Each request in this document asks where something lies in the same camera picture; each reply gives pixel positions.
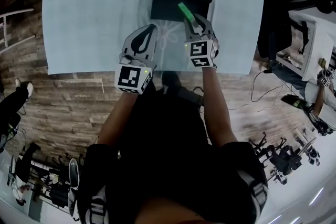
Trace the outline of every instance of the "white shoe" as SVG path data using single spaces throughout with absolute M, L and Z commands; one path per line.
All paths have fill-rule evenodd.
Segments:
M 31 94 L 33 93 L 33 84 L 30 82 L 27 85 L 27 90 L 28 90 L 28 97 L 31 96 Z
M 16 80 L 15 80 L 15 85 L 17 87 L 21 87 L 21 81 L 18 78 L 16 78 Z

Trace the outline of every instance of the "table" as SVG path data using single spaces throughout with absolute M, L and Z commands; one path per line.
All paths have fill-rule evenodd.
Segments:
M 291 58 L 292 61 L 301 65 L 301 68 L 299 69 L 291 63 L 283 60 L 279 55 L 277 55 L 276 60 L 300 75 L 303 81 L 317 80 L 317 74 L 322 70 L 319 65 L 319 60 L 320 58 L 324 58 L 327 61 L 326 66 L 329 65 L 334 41 L 327 33 L 324 26 L 318 22 L 311 19 L 307 20 L 297 14 L 292 14 L 291 18 L 299 24 L 301 24 L 301 20 L 305 20 L 309 28 L 309 41 L 305 47 L 303 62 L 300 62 L 295 58 Z
M 221 51 L 218 72 L 248 74 L 264 0 L 213 0 L 208 19 Z M 182 23 L 150 20 L 152 0 L 43 0 L 48 73 L 114 71 L 125 38 L 153 23 L 159 70 L 195 71 L 185 55 Z

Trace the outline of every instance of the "wooden floor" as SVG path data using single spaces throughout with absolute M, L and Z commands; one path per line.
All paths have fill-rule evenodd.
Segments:
M 36 154 L 36 158 L 41 161 L 50 163 L 52 157 L 64 157 L 65 153 L 78 157 L 94 143 L 103 122 L 120 96 L 120 92 L 113 86 L 114 72 L 49 76 L 43 41 L 41 1 L 30 0 L 30 4 L 34 4 L 35 11 L 21 21 L 11 20 L 10 24 L 15 29 L 14 37 L 35 34 L 36 39 L 0 55 L 0 73 L 6 96 L 15 90 L 17 77 L 21 81 L 31 81 L 34 85 L 33 95 L 24 105 L 26 115 L 22 115 L 19 124 L 19 129 L 24 129 L 26 134 L 19 132 L 8 143 L 7 150 L 17 155 L 25 144 L 34 141 L 41 146 L 41 151 Z M 300 38 L 298 40 L 297 46 L 300 46 Z M 263 65 L 256 55 L 249 75 L 218 74 L 230 109 L 233 131 L 241 141 L 249 138 L 257 141 L 265 131 L 268 142 L 276 143 L 280 137 L 286 137 L 289 142 L 295 143 L 292 141 L 294 129 L 308 125 L 308 119 L 301 111 L 280 101 L 283 95 L 290 92 L 288 88 L 280 87 L 259 102 L 251 102 L 251 84 Z M 155 74 L 157 87 L 160 86 L 159 77 L 159 73 Z M 202 86 L 201 73 L 182 72 L 180 78 L 182 84 L 190 90 Z M 281 85 L 282 82 L 274 74 L 261 74 L 255 83 L 254 100 Z

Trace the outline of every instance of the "white shirt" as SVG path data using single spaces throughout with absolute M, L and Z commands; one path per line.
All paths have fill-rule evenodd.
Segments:
M 333 79 L 332 83 L 335 87 L 336 79 Z M 307 102 L 314 104 L 318 92 L 319 86 L 317 86 L 317 82 L 312 80 L 308 81 L 305 89 Z M 336 129 L 336 97 L 327 87 L 324 87 L 324 104 L 319 114 L 319 118 L 333 129 Z
M 11 188 L 13 189 L 13 195 L 15 199 L 22 200 L 23 199 L 23 193 L 19 190 L 21 186 L 25 186 L 25 183 L 15 176 L 14 182 L 11 184 Z

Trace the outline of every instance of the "black sleeve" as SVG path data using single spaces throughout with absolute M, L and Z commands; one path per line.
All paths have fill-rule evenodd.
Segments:
M 257 158 L 253 147 L 247 142 L 232 142 L 220 149 L 221 157 L 235 170 L 248 173 L 256 181 L 267 186 L 264 168 Z
M 95 144 L 87 149 L 84 166 L 80 173 L 76 195 L 81 223 L 85 222 L 92 196 L 111 180 L 117 173 L 118 150 L 109 145 Z

